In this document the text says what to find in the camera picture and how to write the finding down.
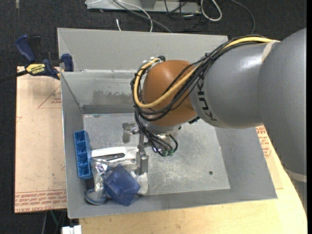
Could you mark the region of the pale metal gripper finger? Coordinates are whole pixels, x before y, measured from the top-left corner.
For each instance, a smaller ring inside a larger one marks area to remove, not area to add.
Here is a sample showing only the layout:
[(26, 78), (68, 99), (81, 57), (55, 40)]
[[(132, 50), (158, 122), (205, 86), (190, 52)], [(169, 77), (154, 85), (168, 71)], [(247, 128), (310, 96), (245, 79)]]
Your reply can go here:
[(148, 172), (148, 163), (149, 163), (149, 156), (147, 154), (137, 153), (136, 154), (136, 174), (141, 175), (143, 173)]
[(124, 143), (128, 143), (130, 141), (131, 135), (135, 135), (139, 133), (139, 128), (136, 122), (134, 121), (123, 123), (122, 128), (123, 128), (122, 140)]

